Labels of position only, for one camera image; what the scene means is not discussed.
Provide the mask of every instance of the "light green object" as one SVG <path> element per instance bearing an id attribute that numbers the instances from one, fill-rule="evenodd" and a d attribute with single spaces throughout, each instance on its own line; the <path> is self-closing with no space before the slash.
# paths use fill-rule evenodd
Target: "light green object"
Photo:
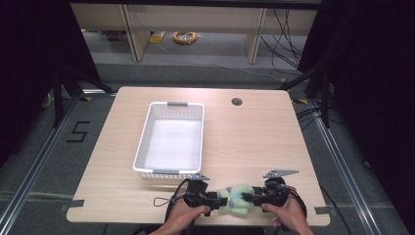
<path id="1" fill-rule="evenodd" d="M 233 187 L 227 187 L 224 190 L 218 190 L 219 198 L 228 198 L 228 204 L 220 207 L 220 211 L 231 211 L 238 214 L 248 214 L 249 210 L 254 207 L 253 203 L 246 202 L 242 199 L 242 193 L 254 193 L 253 187 L 242 184 Z"/>

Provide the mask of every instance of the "wooden table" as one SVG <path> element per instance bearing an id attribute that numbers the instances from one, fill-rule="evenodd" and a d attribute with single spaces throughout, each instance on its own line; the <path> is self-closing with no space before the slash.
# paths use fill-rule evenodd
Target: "wooden table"
<path id="1" fill-rule="evenodd" d="M 240 98 L 241 106 L 232 104 Z M 298 189 L 310 225 L 325 226 L 328 214 L 291 99 L 285 91 L 122 87 L 70 208 L 72 222 L 163 223 L 166 206 L 154 207 L 155 197 L 169 198 L 180 181 L 143 179 L 132 168 L 150 103 L 197 102 L 205 105 L 201 173 L 210 178 L 208 191 L 248 184 L 263 186 L 262 175 L 272 168 L 297 169 L 285 176 Z M 200 225 L 269 226 L 275 216 L 254 208 L 246 216 L 213 211 Z"/>

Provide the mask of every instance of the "circular hole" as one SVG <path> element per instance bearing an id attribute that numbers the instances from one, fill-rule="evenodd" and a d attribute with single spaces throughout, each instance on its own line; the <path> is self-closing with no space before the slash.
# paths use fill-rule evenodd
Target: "circular hole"
<path id="1" fill-rule="evenodd" d="M 232 104 L 234 106 L 240 106 L 240 105 L 242 105 L 242 100 L 240 98 L 233 98 L 232 99 Z"/>

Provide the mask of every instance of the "white plastic basket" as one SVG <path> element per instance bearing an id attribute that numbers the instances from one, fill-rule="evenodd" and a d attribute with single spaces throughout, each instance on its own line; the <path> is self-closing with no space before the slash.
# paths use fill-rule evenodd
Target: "white plastic basket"
<path id="1" fill-rule="evenodd" d="M 133 168 L 144 178 L 186 178 L 202 164 L 205 107 L 199 103 L 153 102 Z"/>

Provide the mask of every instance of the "person's arm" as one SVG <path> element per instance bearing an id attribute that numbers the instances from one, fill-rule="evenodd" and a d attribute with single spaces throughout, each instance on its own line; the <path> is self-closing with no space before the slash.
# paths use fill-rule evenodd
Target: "person's arm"
<path id="1" fill-rule="evenodd" d="M 299 202 L 289 195 L 287 203 L 279 208 L 271 204 L 262 204 L 262 209 L 266 212 L 272 212 L 277 215 L 277 219 L 272 223 L 274 227 L 280 226 L 281 223 L 298 235 L 312 235 L 313 232 L 309 227 L 304 213 L 302 212 Z"/>
<path id="2" fill-rule="evenodd" d="M 207 206 L 189 208 L 183 199 L 179 199 L 171 209 L 165 224 L 151 233 L 151 235 L 179 235 L 181 231 L 185 230 L 194 219 L 201 215 L 201 213 L 207 212 L 210 212 L 210 208 Z"/>

